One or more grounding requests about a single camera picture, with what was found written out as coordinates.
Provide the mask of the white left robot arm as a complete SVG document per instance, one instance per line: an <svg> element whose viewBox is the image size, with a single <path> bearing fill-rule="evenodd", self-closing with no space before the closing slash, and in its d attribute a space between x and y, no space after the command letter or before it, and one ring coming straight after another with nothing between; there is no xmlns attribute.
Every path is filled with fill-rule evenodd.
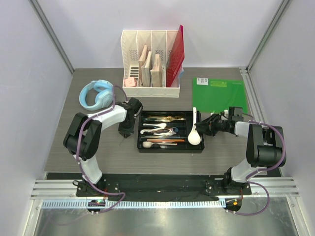
<svg viewBox="0 0 315 236"><path fill-rule="evenodd" d="M80 166L88 191L100 196L105 184L100 181L102 172L98 166L96 152L102 131L118 124L118 133L124 138L134 133L136 115L142 110L142 103L131 98L117 102L114 106L94 114L77 113L63 140L63 146L71 153Z"/></svg>

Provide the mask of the white thin plastic spoon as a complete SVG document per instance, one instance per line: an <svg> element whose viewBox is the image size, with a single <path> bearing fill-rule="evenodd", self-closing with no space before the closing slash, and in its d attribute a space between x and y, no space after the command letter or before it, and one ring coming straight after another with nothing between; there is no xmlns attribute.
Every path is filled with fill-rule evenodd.
<svg viewBox="0 0 315 236"><path fill-rule="evenodd" d="M167 126L166 123L143 123L143 126L153 126L154 128L165 128Z"/></svg>

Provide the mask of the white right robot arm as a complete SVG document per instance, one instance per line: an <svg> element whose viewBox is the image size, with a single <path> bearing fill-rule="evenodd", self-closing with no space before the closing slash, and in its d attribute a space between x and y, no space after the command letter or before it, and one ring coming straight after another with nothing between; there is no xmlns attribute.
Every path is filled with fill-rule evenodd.
<svg viewBox="0 0 315 236"><path fill-rule="evenodd" d="M227 194L248 188L248 181L252 177L286 163L283 128L257 121L245 122L241 107L230 107L219 114L213 113L207 119L196 122L194 128L208 136L226 132L247 138L245 159L229 168L220 181L221 188Z"/></svg>

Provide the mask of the blue plastic spoon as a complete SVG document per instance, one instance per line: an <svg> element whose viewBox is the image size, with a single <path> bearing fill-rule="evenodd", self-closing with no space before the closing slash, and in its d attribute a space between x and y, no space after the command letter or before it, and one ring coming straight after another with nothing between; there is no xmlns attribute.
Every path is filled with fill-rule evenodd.
<svg viewBox="0 0 315 236"><path fill-rule="evenodd" d="M168 130L165 130L165 131L163 131L163 132L176 132L176 133L178 133L179 132L179 129L177 128L177 127L172 127L172 128L170 128L170 129L168 129Z"/></svg>

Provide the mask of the small white ceramic spoon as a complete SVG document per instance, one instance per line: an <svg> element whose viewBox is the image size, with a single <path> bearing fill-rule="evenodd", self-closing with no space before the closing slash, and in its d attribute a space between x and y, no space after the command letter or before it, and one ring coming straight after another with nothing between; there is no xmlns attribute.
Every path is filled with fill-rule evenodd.
<svg viewBox="0 0 315 236"><path fill-rule="evenodd" d="M142 146L143 146L143 148L158 148L159 147L159 143L144 141L142 143Z"/></svg>

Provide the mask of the light blue headphones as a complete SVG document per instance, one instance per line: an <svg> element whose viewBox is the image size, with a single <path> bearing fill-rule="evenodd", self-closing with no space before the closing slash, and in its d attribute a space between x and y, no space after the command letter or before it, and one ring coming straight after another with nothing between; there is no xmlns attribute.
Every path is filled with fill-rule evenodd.
<svg viewBox="0 0 315 236"><path fill-rule="evenodd" d="M96 111L109 107L114 100L113 87L113 84L106 80L91 81L82 88L79 94L80 105L88 111ZM86 102L86 97L90 90L97 92L94 104L91 106Z"/></svg>

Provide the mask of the black cutlery tray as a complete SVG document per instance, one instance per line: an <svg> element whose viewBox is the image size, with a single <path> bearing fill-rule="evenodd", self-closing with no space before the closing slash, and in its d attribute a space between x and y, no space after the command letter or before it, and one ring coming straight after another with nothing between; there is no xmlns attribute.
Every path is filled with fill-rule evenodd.
<svg viewBox="0 0 315 236"><path fill-rule="evenodd" d="M202 153L204 138L188 141L193 111L142 111L138 123L137 148L140 153Z"/></svg>

